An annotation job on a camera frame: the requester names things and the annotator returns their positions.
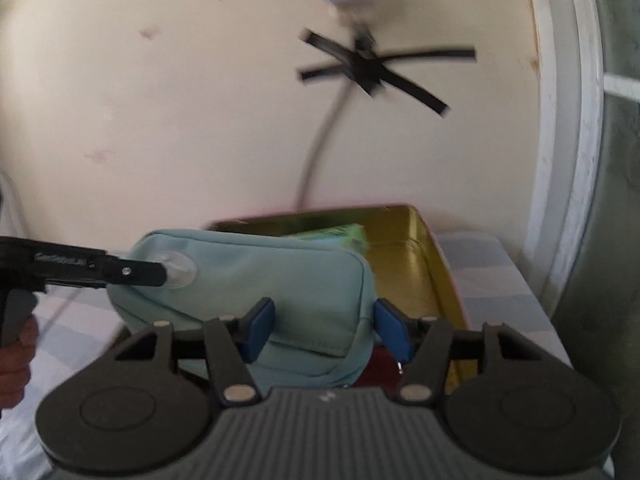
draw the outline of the black tape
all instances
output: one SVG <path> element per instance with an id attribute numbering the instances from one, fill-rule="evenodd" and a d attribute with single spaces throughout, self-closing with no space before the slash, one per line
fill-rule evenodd
<path id="1" fill-rule="evenodd" d="M 396 72 L 392 72 L 384 63 L 393 60 L 411 59 L 476 58 L 476 50 L 474 48 L 409 50 L 403 52 L 387 52 L 384 56 L 377 56 L 373 51 L 375 41 L 368 31 L 364 31 L 354 38 L 354 50 L 349 50 L 341 44 L 328 40 L 311 30 L 307 30 L 305 34 L 303 34 L 302 41 L 340 61 L 339 64 L 328 64 L 306 70 L 299 70 L 298 73 L 302 82 L 307 82 L 319 77 L 345 75 L 357 83 L 370 96 L 373 96 L 375 92 L 380 89 L 382 83 L 385 82 L 420 101 L 440 116 L 449 110 L 449 107 L 444 102 L 413 81 L 402 77 Z"/>

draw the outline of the human hand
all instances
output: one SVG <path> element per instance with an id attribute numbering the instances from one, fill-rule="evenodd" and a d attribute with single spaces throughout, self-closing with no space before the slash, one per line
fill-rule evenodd
<path id="1" fill-rule="evenodd" d="M 0 410 L 13 408 L 24 398 L 24 387 L 31 379 L 29 363 L 36 354 L 38 324 L 31 316 L 15 343 L 0 348 Z"/>

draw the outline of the screw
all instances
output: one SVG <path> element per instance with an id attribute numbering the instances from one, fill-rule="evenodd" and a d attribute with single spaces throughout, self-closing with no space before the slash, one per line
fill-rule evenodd
<path id="1" fill-rule="evenodd" d="M 249 402 L 256 396 L 256 391 L 248 384 L 233 384 L 226 387 L 222 394 L 229 402 Z"/>
<path id="2" fill-rule="evenodd" d="M 423 384 L 408 384 L 400 388 L 400 397 L 407 402 L 424 402 L 429 400 L 433 392 Z"/>

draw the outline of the ribbed gray surface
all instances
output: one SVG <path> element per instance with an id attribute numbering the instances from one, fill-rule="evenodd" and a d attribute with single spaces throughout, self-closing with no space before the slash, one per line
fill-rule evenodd
<path id="1" fill-rule="evenodd" d="M 57 471 L 54 480 L 88 477 Z M 527 480 L 459 450 L 433 413 L 377 388 L 275 390 L 229 410 L 190 455 L 136 480 Z M 563 480 L 605 480 L 598 470 Z"/>

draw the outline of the bed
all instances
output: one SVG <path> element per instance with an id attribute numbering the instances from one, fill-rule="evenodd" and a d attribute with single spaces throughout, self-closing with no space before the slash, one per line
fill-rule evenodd
<path id="1" fill-rule="evenodd" d="M 437 237 L 470 328 L 506 322 L 569 362 L 551 322 L 500 242 L 478 232 Z M 44 395 L 100 356 L 123 323 L 103 290 L 54 287 L 36 308 L 42 332 L 24 401 L 0 422 L 0 478 L 36 480 L 50 471 L 33 415 Z"/>

